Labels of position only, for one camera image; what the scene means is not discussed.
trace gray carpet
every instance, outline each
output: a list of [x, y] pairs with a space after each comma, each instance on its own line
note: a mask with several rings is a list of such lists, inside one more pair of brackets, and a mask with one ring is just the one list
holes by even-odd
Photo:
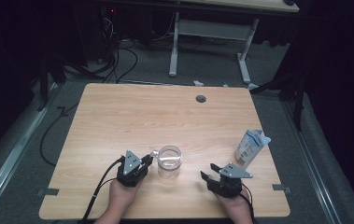
[[[208, 43], [197, 46], [192, 42], [182, 44], [179, 52], [178, 74], [173, 78], [168, 76], [171, 48], [169, 45], [153, 45], [149, 48], [133, 44], [133, 42], [125, 42], [121, 46], [130, 47], [129, 49], [136, 53], [138, 63], [120, 83], [139, 80], [193, 85], [194, 80], [199, 80], [206, 86], [222, 86], [223, 82], [231, 87], [245, 88], [247, 86], [242, 82], [235, 58], [238, 42], [222, 46]], [[286, 49], [287, 47], [270, 48], [266, 44], [253, 45], [247, 61], [252, 82], [263, 84], [270, 81]], [[121, 49], [117, 75], [123, 74], [134, 63], [135, 56], [130, 51]], [[96, 64], [91, 64], [91, 69], [96, 66]], [[49, 105], [49, 112], [37, 128], [25, 155], [0, 197], [0, 223], [51, 223], [50, 220], [41, 220], [38, 216], [43, 198], [36, 194], [40, 189], [48, 186], [53, 172], [53, 167], [46, 164], [40, 157], [40, 142], [51, 123], [60, 116], [61, 109], [57, 107], [69, 108], [76, 104], [84, 86], [89, 82], [93, 81], [85, 77], [69, 76], [54, 102]], [[290, 193], [286, 194], [291, 210], [290, 215], [283, 218], [258, 218], [259, 223], [328, 223], [316, 190], [313, 188], [312, 180], [304, 166], [294, 127], [290, 125], [289, 116], [283, 106], [285, 103], [279, 102], [273, 91], [252, 97], [263, 130], [272, 138], [270, 149], [281, 182], [290, 188]], [[323, 137], [307, 98], [304, 103], [302, 135], [324, 176], [342, 223], [354, 223], [354, 193]], [[18, 136], [23, 133], [24, 127], [28, 125], [30, 117], [35, 114], [36, 105], [37, 101], [33, 101], [33, 105], [27, 108], [22, 115], [23, 118], [16, 121], [10, 132], [0, 142], [0, 166]], [[67, 117], [62, 117], [48, 132], [43, 148], [49, 161], [57, 161], [74, 113], [75, 110], [71, 110]], [[225, 220], [218, 220], [215, 223], [217, 222], [224, 223]], [[76, 223], [76, 221], [64, 220], [58, 223]], [[168, 220], [164, 223], [187, 223], [187, 221]]]

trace dark background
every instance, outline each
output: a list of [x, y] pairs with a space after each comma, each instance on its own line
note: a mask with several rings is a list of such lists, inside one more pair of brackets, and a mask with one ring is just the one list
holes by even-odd
[[[291, 92], [293, 99], [297, 83], [305, 81], [322, 130], [354, 189], [354, 1], [297, 4], [302, 16], [329, 15], [345, 7], [316, 22], [263, 18], [253, 42], [291, 43], [275, 79], [294, 78], [276, 88]], [[165, 32], [172, 18], [172, 12], [134, 7], [117, 7], [116, 12], [115, 21], [127, 27], [119, 38], [130, 36], [147, 45], [156, 36], [152, 31]], [[0, 1], [0, 138], [33, 99], [31, 86], [46, 71], [41, 67], [45, 52], [81, 65], [100, 57], [104, 46], [97, 21], [98, 7], [84, 4]]]

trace floor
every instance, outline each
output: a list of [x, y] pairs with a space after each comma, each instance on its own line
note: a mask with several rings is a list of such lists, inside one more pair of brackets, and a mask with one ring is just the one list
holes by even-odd
[[[193, 86], [193, 81], [197, 80], [205, 86], [227, 84], [246, 88], [248, 85], [242, 81], [235, 58], [239, 46], [238, 42], [225, 43], [216, 39], [207, 39], [204, 43], [182, 41], [178, 74], [169, 77], [169, 42], [158, 41], [146, 47], [135, 41], [125, 41], [120, 44], [119, 64], [110, 82], [132, 69], [120, 83]], [[252, 83], [261, 85], [272, 80], [287, 49], [288, 46], [272, 48], [267, 43], [252, 45], [247, 59]], [[89, 68], [97, 66], [100, 65], [91, 63]], [[52, 86], [51, 101], [40, 112], [37, 111], [40, 100], [36, 95], [0, 141], [0, 223], [54, 222], [38, 216], [43, 198], [37, 193], [48, 186], [53, 171], [40, 156], [40, 146], [47, 160], [57, 161], [74, 116], [74, 109], [71, 109], [67, 117], [58, 119], [59, 107], [70, 108], [77, 103], [90, 82], [98, 81], [69, 75], [63, 85]], [[264, 91], [252, 98], [263, 130], [272, 138], [269, 146], [281, 182], [286, 187], [291, 213], [288, 217], [258, 217], [259, 223], [354, 223], [354, 192], [334, 159], [309, 99], [304, 98], [303, 131], [297, 132], [291, 122], [293, 102], [280, 102], [276, 94], [277, 91]], [[188, 223], [188, 220], [172, 222]]]

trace human hand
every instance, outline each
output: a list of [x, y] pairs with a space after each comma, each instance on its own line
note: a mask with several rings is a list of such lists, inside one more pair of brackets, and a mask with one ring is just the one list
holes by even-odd
[[[234, 198], [224, 198], [216, 193], [214, 194], [234, 224], [252, 224], [249, 204], [246, 200], [240, 196], [236, 196]], [[241, 194], [249, 199], [246, 189], [243, 189]]]
[[139, 182], [134, 188], [124, 187], [118, 180], [109, 185], [109, 202], [106, 211], [95, 221], [96, 224], [119, 223], [125, 211], [133, 204], [135, 195], [141, 187]]

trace hole in table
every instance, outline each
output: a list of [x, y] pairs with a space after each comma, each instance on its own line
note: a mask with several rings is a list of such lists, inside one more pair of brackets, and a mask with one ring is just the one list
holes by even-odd
[[204, 103], [206, 101], [206, 98], [203, 95], [198, 95], [198, 96], [196, 96], [196, 101], [198, 103]]

